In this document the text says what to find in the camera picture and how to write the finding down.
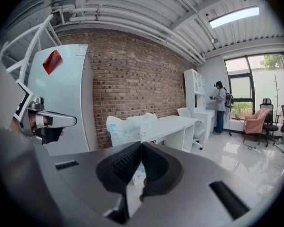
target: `skylight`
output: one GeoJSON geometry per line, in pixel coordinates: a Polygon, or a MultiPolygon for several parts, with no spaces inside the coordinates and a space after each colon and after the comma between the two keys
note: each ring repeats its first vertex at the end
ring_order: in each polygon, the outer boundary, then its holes
{"type": "Polygon", "coordinates": [[[246,9],[240,9],[240,10],[222,15],[218,18],[215,18],[209,21],[209,23],[212,26],[212,28],[216,28],[218,26],[227,24],[229,22],[236,21],[241,18],[257,16],[259,14],[260,14],[259,7],[251,7],[251,8],[246,8],[246,9]]]}

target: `person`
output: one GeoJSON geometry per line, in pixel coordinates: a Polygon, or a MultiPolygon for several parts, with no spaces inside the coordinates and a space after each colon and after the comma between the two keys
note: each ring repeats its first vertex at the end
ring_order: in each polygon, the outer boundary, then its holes
{"type": "Polygon", "coordinates": [[[220,81],[217,81],[216,87],[218,93],[213,96],[213,100],[216,101],[217,109],[217,124],[214,134],[222,134],[224,128],[224,113],[225,113],[225,100],[226,100],[226,88],[223,87],[223,84],[220,81]]]}

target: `plastic bag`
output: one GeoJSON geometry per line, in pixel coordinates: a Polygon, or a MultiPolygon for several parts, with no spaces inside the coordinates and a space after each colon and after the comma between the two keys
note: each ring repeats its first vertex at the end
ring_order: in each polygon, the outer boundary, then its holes
{"type": "Polygon", "coordinates": [[[126,120],[108,116],[106,127],[110,132],[113,146],[118,146],[128,142],[146,141],[156,120],[157,116],[151,113],[128,117],[126,120]]]}

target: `white refrigerator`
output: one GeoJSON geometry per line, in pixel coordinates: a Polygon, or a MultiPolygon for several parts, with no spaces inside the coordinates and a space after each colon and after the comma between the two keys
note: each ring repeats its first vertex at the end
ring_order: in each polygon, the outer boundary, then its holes
{"type": "Polygon", "coordinates": [[[77,118],[77,124],[63,129],[57,142],[44,144],[51,156],[98,149],[93,113],[93,71],[87,57],[87,44],[52,47],[35,54],[27,87],[44,98],[45,110],[77,118]],[[43,62],[57,50],[62,61],[50,73],[43,62]]]}

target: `cabinet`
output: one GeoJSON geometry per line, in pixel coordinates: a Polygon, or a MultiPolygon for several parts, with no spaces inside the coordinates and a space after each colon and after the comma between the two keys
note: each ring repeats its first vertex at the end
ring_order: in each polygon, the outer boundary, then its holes
{"type": "Polygon", "coordinates": [[[184,71],[186,107],[189,109],[193,118],[203,120],[202,128],[205,129],[203,144],[213,131],[214,110],[206,110],[205,107],[205,80],[204,77],[193,69],[184,71]]]}

